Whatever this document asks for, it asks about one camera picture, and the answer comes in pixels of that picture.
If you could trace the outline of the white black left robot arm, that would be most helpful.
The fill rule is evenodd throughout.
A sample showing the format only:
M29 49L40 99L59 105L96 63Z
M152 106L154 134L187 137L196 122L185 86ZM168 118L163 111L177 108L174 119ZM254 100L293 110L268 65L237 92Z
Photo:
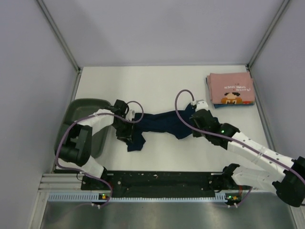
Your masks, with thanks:
M133 142L134 125L143 114L129 107L129 102L110 104L101 99L77 99L64 116L55 144L55 163L63 170L83 173L97 189L110 187L107 169L96 161L103 149L108 129L113 127L119 140Z

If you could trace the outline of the navy blue t-shirt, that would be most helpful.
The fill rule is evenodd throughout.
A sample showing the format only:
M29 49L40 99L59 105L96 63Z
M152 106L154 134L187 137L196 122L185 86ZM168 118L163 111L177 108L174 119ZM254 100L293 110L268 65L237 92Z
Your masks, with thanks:
M133 126L133 142L126 143L127 151L141 151L146 140L144 132L169 133L177 139L184 139L192 134L192 130L182 123L175 111L160 114L143 114L140 122Z

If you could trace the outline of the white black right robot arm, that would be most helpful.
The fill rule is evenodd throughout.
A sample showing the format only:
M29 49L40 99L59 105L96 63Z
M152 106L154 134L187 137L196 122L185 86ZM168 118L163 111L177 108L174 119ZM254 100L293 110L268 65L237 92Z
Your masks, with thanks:
M203 131L210 143L240 155L260 167L249 169L229 165L222 177L223 185L232 189L237 185L250 186L276 194L284 203L300 207L305 199L305 159L293 159L253 141L237 127L219 123L208 109L197 109L191 117L195 128Z

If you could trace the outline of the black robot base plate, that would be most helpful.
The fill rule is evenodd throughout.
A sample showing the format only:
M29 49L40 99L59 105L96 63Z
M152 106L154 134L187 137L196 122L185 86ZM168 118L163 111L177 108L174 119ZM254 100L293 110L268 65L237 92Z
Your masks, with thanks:
M250 189L221 172L109 170L104 180L112 187L114 198L200 198L214 197L220 191L245 193Z

